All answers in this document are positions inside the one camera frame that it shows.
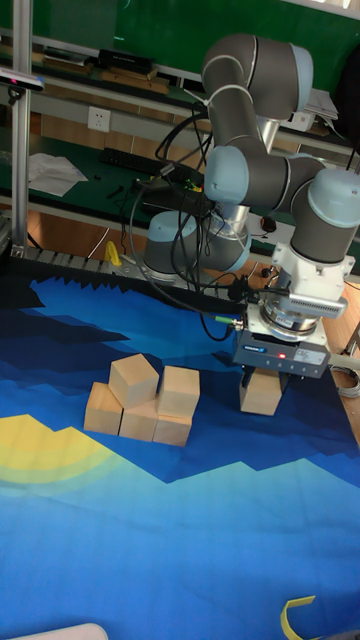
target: white cable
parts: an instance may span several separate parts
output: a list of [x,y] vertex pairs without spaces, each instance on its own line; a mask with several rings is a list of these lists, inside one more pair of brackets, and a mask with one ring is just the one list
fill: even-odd
[[96,249],[98,249],[102,243],[103,240],[105,240],[107,234],[109,233],[110,229],[106,229],[103,237],[101,238],[101,240],[99,240],[99,242],[97,243],[96,247],[93,248],[93,250],[89,253],[88,258],[91,258],[91,256],[95,253]]
[[215,56],[214,58],[210,58],[210,60],[206,63],[205,67],[203,68],[202,72],[201,72],[201,76],[202,78],[204,78],[205,73],[207,71],[207,68],[213,63],[215,62],[215,60],[222,60],[223,58],[228,58],[229,60],[232,60],[233,62],[236,62],[236,64],[239,65],[241,72],[244,73],[244,67],[242,66],[240,60],[238,60],[238,58],[235,58],[234,56],[229,55],[228,53],[222,53],[218,56]]
[[350,378],[355,381],[355,385],[353,387],[337,387],[340,396],[344,398],[358,398],[360,396],[360,377],[353,369],[349,369],[348,367],[330,367],[331,371],[341,371],[342,373],[346,373]]
[[242,91],[243,93],[246,93],[247,97],[251,101],[251,104],[253,104],[253,99],[252,99],[251,94],[249,93],[249,91],[245,87],[242,87],[240,84],[225,84],[223,87],[219,87],[218,89],[216,89],[214,91],[214,93],[211,94],[210,98],[207,98],[207,99],[204,99],[204,98],[201,98],[200,96],[197,96],[196,93],[193,93],[189,89],[184,89],[184,91],[186,91],[186,93],[188,93],[193,98],[196,98],[198,100],[198,102],[202,102],[203,105],[205,105],[205,107],[208,107],[209,104],[215,98],[215,96],[217,96],[222,91],[226,91],[227,89],[237,89],[238,91]]
[[259,264],[258,262],[255,262],[255,264],[254,264],[253,268],[251,269],[251,271],[250,271],[250,273],[249,273],[249,275],[248,275],[248,282],[249,282],[249,280],[250,280],[251,276],[253,276],[253,275],[254,275],[254,273],[255,273],[255,269],[256,269],[256,267],[258,266],[258,264]]

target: electrical outlet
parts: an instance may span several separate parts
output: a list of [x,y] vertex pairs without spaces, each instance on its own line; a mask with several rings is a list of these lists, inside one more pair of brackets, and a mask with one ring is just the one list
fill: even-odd
[[110,116],[111,111],[99,109],[99,107],[89,107],[88,128],[95,129],[95,131],[104,131],[104,133],[109,133]]

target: wall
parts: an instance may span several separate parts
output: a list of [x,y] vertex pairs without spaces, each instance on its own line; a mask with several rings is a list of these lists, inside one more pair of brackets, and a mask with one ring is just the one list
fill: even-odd
[[[11,27],[12,0],[0,2],[0,26]],[[199,72],[206,50],[234,32],[309,49],[314,86],[332,91],[360,22],[282,0],[34,0],[34,33],[88,47],[118,47]]]

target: yellow tape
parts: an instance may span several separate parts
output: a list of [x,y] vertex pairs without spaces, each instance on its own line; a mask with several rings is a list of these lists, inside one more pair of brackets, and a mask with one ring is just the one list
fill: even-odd
[[302,607],[305,604],[311,604],[315,600],[316,596],[308,596],[307,598],[298,598],[297,600],[288,600],[285,607],[283,608],[280,616],[281,628],[285,634],[285,636],[289,640],[303,640],[300,638],[297,633],[290,627],[289,621],[287,618],[287,610],[292,609],[293,607]]
[[105,262],[108,262],[109,260],[111,261],[111,264],[113,264],[115,267],[121,266],[121,260],[119,258],[119,254],[117,252],[117,249],[114,243],[111,242],[111,240],[107,243],[106,249],[105,249]]

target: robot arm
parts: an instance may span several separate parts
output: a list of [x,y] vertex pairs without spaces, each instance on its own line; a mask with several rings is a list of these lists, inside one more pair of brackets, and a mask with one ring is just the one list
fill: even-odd
[[310,54],[290,44],[232,35],[210,49],[202,78],[216,146],[205,192],[243,237],[246,207],[292,213],[291,244],[278,246],[273,258],[283,269],[280,284],[290,290],[277,307],[288,315],[301,307],[314,317],[337,317],[346,308],[339,300],[354,262],[345,256],[360,223],[360,179],[324,169],[310,156],[268,153],[279,122],[304,108],[312,77]]

